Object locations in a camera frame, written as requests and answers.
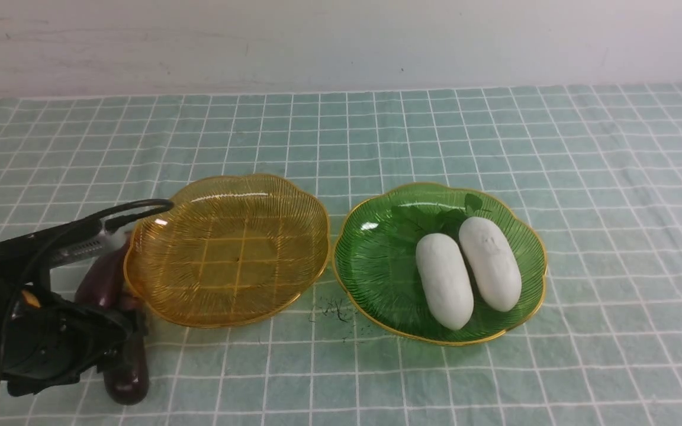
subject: eggplant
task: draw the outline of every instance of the eggplant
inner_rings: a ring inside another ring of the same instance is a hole
[[[137,299],[123,292],[123,262],[128,250],[122,248],[98,257],[91,265],[75,293],[75,302],[105,309],[135,312],[138,330],[122,345],[119,364],[104,370],[105,390],[117,404],[134,405],[149,393],[149,368],[146,363],[144,331],[146,316]]]
[[[136,321],[143,326],[146,320],[141,307],[135,309]],[[143,401],[149,393],[149,367],[146,364],[144,335],[140,328],[131,334],[120,356],[123,362],[104,372],[105,390],[110,398],[122,405],[134,405]]]
[[[123,262],[127,251],[126,243],[122,248],[96,258],[78,286],[73,300],[81,305],[113,308],[125,284]]]

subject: amber glass plate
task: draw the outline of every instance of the amber glass plate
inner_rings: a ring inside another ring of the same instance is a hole
[[[132,291],[190,327],[248,324],[286,308],[330,253],[325,207],[272,175],[196,181],[175,207],[137,224],[125,259]]]
[[[522,274],[520,301],[510,312],[485,304],[475,288],[467,325],[451,331],[428,310],[414,261],[417,241],[441,232],[457,238],[475,215],[494,221],[509,240]],[[527,321],[546,293],[546,250],[541,238],[500,200],[474,189],[412,183],[366,200],[346,216],[336,242],[333,269],[341,286],[371,321],[405,337],[441,345],[481,343]]]

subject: grid tablecloth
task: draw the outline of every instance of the grid tablecloth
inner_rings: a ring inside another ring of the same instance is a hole
[[[546,302],[441,348],[355,313],[326,272],[248,327],[152,318],[152,386],[12,399],[0,426],[682,426],[682,83],[0,100],[0,240],[211,175],[275,173],[327,206],[411,181],[487,191],[538,231]],[[89,264],[54,270],[71,297]]]

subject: white cucumber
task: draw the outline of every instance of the white cucumber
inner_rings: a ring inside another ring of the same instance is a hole
[[[473,315],[473,292],[465,260],[448,235],[428,234],[415,251],[417,271],[433,317],[444,327],[459,330]]]
[[[468,218],[459,228],[459,244],[488,305],[508,312],[520,300],[523,281],[507,237],[485,218]]]

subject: green glass plate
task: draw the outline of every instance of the green glass plate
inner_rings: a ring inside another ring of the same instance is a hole
[[[475,288],[466,326],[451,331],[428,310],[414,251],[424,235],[441,232],[457,240],[462,222],[488,218],[509,240],[522,274],[520,301],[510,312],[485,304]],[[474,189],[411,183],[368,199],[346,216],[333,253],[333,270],[352,303],[388,331],[441,345],[481,343],[533,316],[546,294],[546,249],[535,231],[500,200]]]

